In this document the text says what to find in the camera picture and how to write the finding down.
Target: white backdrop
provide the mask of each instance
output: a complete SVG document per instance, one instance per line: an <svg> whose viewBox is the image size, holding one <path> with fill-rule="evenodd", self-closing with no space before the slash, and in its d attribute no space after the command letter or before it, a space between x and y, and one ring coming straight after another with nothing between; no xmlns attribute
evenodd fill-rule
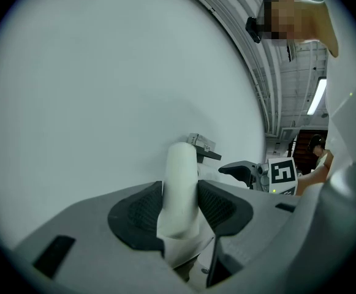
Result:
<svg viewBox="0 0 356 294"><path fill-rule="evenodd" d="M19 0L0 27L0 238L65 207L163 179L200 133L220 167L260 162L248 71L194 0Z"/></svg>

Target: black slot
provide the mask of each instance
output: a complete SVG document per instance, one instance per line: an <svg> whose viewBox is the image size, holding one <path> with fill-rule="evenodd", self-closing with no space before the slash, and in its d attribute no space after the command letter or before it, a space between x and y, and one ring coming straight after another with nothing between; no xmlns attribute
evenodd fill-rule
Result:
<svg viewBox="0 0 356 294"><path fill-rule="evenodd" d="M75 239L71 237L57 236L34 262L33 266L52 279L74 242Z"/></svg>
<svg viewBox="0 0 356 294"><path fill-rule="evenodd" d="M198 182L198 206L214 231L216 240L206 286L210 287L234 275L243 267L225 254L220 236L236 235L250 222L254 211L249 202L204 180Z"/></svg>
<svg viewBox="0 0 356 294"><path fill-rule="evenodd" d="M276 208L289 211L290 213L295 211L295 206L288 205L287 203L279 203L278 205L276 205Z"/></svg>

